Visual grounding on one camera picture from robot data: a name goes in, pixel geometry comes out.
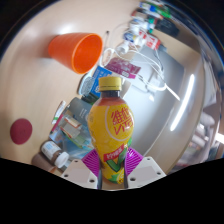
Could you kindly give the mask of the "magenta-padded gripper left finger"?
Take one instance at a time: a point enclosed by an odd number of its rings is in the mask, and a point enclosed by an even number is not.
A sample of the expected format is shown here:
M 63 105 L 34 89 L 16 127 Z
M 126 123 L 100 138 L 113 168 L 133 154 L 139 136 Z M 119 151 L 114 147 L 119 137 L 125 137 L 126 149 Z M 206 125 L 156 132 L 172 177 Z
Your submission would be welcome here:
M 90 151 L 82 159 L 74 159 L 61 177 L 84 188 L 101 189 L 102 173 L 96 150 Z

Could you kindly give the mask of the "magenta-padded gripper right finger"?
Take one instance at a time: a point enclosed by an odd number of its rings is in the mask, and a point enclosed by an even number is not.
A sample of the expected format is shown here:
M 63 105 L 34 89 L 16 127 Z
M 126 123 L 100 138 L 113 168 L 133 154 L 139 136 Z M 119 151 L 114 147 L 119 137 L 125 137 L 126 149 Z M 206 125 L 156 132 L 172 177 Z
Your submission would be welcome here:
M 124 161 L 124 187 L 126 189 L 140 188 L 165 176 L 166 174 L 152 157 L 143 157 L 135 149 L 128 149 Z

